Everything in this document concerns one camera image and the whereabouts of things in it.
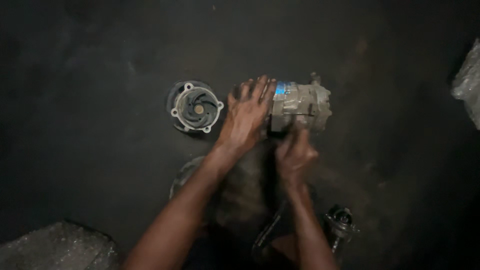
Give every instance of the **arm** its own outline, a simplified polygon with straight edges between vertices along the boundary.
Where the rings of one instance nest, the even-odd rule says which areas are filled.
[[[303,181],[306,167],[318,156],[308,142],[308,135],[306,129],[297,129],[288,135],[276,151],[277,170],[293,208],[300,268],[335,270],[335,258]]]
[[[125,261],[125,269],[170,270],[182,266],[211,195],[237,160],[257,142],[276,82],[261,76],[250,96],[252,86],[252,79],[242,83],[238,100],[232,94],[228,96],[227,118],[213,149],[155,218]]]

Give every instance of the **dirty concrete floor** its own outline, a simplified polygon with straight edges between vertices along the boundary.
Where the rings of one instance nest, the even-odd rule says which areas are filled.
[[[177,170],[215,140],[171,127],[170,85],[202,79],[224,99],[263,73],[305,83],[316,71],[333,111],[313,138],[320,208],[351,206],[362,229],[345,269],[449,268],[468,251],[479,202],[480,135],[449,95],[479,11],[477,1],[3,1],[0,242],[69,219],[127,252]]]

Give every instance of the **bubble wrap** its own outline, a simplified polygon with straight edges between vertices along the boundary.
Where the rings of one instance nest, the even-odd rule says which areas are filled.
[[[473,122],[480,130],[480,41],[475,40],[462,68],[453,81],[452,96],[465,102]]]
[[[113,270],[115,243],[81,226],[57,222],[0,246],[2,270]]]

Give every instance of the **blue label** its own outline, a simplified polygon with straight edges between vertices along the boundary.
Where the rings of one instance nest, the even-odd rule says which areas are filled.
[[[277,82],[275,94],[285,94],[285,82]]]

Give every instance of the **hand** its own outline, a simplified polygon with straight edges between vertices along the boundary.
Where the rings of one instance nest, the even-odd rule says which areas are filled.
[[[260,137],[259,128],[275,94],[276,80],[268,80],[266,75],[262,75],[250,95],[252,86],[252,79],[243,82],[239,99],[234,98],[232,93],[228,95],[227,118],[217,141],[232,147],[240,155],[250,150]]]
[[[318,157],[318,152],[308,141],[309,131],[295,126],[276,149],[276,167],[288,193],[304,187],[303,175]]]

